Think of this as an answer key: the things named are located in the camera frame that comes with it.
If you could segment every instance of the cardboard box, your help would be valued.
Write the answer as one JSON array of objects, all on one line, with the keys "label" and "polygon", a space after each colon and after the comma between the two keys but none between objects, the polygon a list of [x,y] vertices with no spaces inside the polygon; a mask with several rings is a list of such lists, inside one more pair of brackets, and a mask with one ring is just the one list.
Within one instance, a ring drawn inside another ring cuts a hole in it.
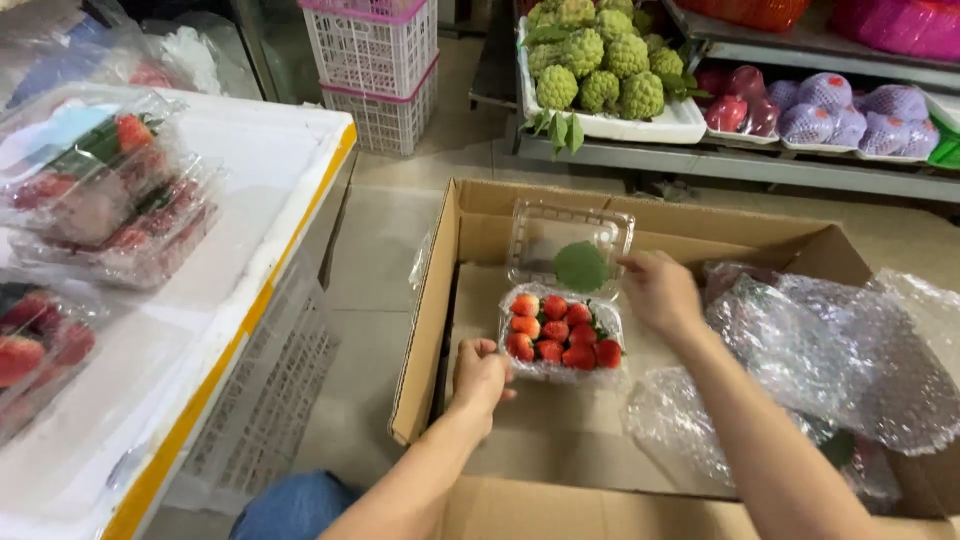
[{"label": "cardboard box", "polygon": [[[632,252],[660,249],[695,271],[707,260],[734,259],[851,285],[861,285],[872,275],[843,231],[829,222],[558,188],[451,181],[433,234],[390,420],[390,433],[401,444],[415,441],[426,429],[437,376],[444,372],[439,368],[447,330],[451,341],[495,336],[497,303],[510,288],[503,264],[518,198],[629,212],[636,219]],[[651,367],[676,363],[654,336],[629,320],[628,309],[623,312],[629,353],[625,359],[634,379]],[[547,483],[464,477],[448,504],[443,538],[566,537],[570,531],[585,531],[579,525],[557,525],[568,521],[599,527],[577,537],[597,537],[598,531],[605,531],[605,538],[754,537],[741,504],[717,501],[733,497],[730,490],[695,477],[689,467],[671,466],[669,456],[641,452],[623,435],[619,406],[624,396],[538,382],[519,385],[521,397],[497,410],[493,433],[471,458],[467,473]],[[904,492],[897,514],[933,521],[887,519],[884,524],[920,537],[954,538],[953,528],[942,520],[960,514],[960,489],[955,488],[960,485],[960,445],[918,458],[889,457]],[[515,524],[533,494],[549,504],[531,515],[533,525],[516,528],[527,536],[482,530],[481,524],[501,519],[494,515],[513,516],[509,523]],[[581,519],[575,512],[565,513],[574,507],[584,513]],[[470,512],[480,512],[479,517]],[[673,523],[684,512],[698,518]],[[554,517],[547,519],[545,513]],[[651,526],[637,516],[660,516],[661,523]],[[697,521],[700,517],[713,525]],[[553,525],[540,533],[530,528],[543,524]]]}]

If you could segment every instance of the jeans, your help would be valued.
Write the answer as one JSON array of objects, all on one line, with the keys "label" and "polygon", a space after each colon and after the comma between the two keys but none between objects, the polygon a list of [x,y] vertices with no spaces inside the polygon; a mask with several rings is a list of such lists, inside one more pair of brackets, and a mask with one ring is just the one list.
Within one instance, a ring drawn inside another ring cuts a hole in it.
[{"label": "jeans", "polygon": [[328,471],[292,475],[247,504],[229,540],[315,540],[360,495]]}]

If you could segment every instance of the floor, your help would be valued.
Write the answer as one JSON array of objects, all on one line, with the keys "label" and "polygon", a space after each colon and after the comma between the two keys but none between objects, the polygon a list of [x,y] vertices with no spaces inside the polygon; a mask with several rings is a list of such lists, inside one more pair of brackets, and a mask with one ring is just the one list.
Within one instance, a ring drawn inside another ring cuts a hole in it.
[{"label": "floor", "polygon": [[[449,178],[623,193],[617,170],[502,154],[505,112],[468,106],[482,44],[441,39],[440,104],[412,158],[363,152],[357,158],[327,291],[344,341],[301,443],[298,471],[324,467],[370,485],[400,456],[387,421],[410,329],[409,277]],[[787,187],[771,194],[759,184],[684,180],[696,186],[694,204],[840,222],[874,268],[890,266],[960,290],[960,252],[944,249],[960,245],[960,229],[910,202]],[[223,516],[163,509],[145,538],[215,540],[226,538],[229,523]]]}]

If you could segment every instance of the yellow tape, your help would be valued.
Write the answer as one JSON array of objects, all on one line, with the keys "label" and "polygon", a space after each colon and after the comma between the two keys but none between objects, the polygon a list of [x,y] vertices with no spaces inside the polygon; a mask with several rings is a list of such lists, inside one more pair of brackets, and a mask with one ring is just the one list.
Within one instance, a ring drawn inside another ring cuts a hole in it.
[{"label": "yellow tape", "polygon": [[233,355],[236,353],[237,347],[240,346],[244,335],[253,332],[256,323],[259,322],[260,317],[263,315],[264,309],[266,309],[267,304],[270,303],[270,299],[274,294],[273,283],[276,272],[283,266],[283,262],[287,256],[290,255],[294,242],[297,240],[297,237],[300,236],[307,221],[313,214],[314,207],[320,202],[321,198],[323,198],[324,192],[330,183],[333,182],[333,177],[347,158],[350,149],[353,148],[353,143],[356,141],[356,138],[356,127],[350,124],[347,129],[344,130],[343,136],[340,137],[340,143],[333,153],[330,166],[327,167],[324,173],[324,179],[314,193],[313,199],[310,201],[310,206],[298,223],[297,229],[290,237],[290,241],[283,250],[283,254],[277,261],[273,272],[271,272],[270,278],[257,295],[243,323],[240,325],[240,328],[237,329],[236,335],[234,335],[233,339],[227,344],[227,347],[217,359],[217,363],[214,364],[210,373],[207,374],[204,382],[201,383],[193,397],[190,398],[186,408],[177,418],[177,422],[170,428],[167,437],[163,439],[163,443],[161,443],[160,447],[156,450],[154,458],[143,470],[143,473],[133,482],[124,500],[117,505],[116,512],[114,512],[107,528],[104,530],[103,536],[101,536],[102,540],[130,540],[130,538],[133,537],[144,514],[153,502],[154,497],[156,497],[156,492],[160,489],[160,485],[163,484],[170,468],[173,466],[177,454],[183,447],[183,443],[190,435],[190,431],[192,431],[193,427],[197,424],[197,420],[200,418],[200,414],[203,412],[206,403],[210,400],[210,396],[213,395],[213,390],[216,388],[217,382],[224,376],[230,359],[233,358]]}]

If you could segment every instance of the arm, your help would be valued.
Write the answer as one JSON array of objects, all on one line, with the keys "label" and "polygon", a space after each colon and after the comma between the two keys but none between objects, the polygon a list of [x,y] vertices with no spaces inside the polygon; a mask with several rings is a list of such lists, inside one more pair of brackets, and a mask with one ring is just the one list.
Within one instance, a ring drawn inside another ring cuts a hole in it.
[{"label": "arm", "polygon": [[489,339],[460,343],[450,409],[319,540],[421,540],[444,509],[446,492],[493,424],[493,409],[515,395],[510,361]]},{"label": "arm", "polygon": [[704,322],[689,271],[663,253],[620,262],[637,318],[673,349],[696,383],[759,536],[878,538],[840,474]]}]

